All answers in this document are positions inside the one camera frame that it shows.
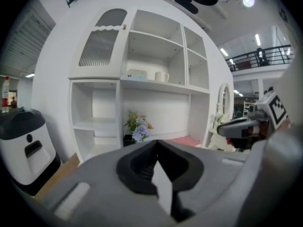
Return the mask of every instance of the cabinet door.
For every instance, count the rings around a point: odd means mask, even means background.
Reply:
[[[118,79],[123,51],[135,13],[136,8],[106,7],[101,9],[78,43],[69,78]]]

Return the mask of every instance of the pink surface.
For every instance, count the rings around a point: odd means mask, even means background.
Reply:
[[[171,141],[173,141],[175,143],[180,143],[180,144],[188,145],[188,146],[197,146],[197,145],[201,144],[199,141],[191,138],[190,136],[185,136],[185,137],[180,137],[180,138],[174,138],[174,139],[171,139]]]

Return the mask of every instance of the white mug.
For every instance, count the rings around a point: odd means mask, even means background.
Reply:
[[[155,74],[155,81],[168,82],[169,74],[163,71],[157,71]]]

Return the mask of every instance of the bottle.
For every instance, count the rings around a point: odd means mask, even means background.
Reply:
[[[2,86],[2,112],[9,112],[9,77],[5,77]]]

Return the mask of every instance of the black vase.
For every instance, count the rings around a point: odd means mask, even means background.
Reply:
[[[132,138],[131,134],[126,134],[123,138],[123,147],[135,144],[136,141]]]

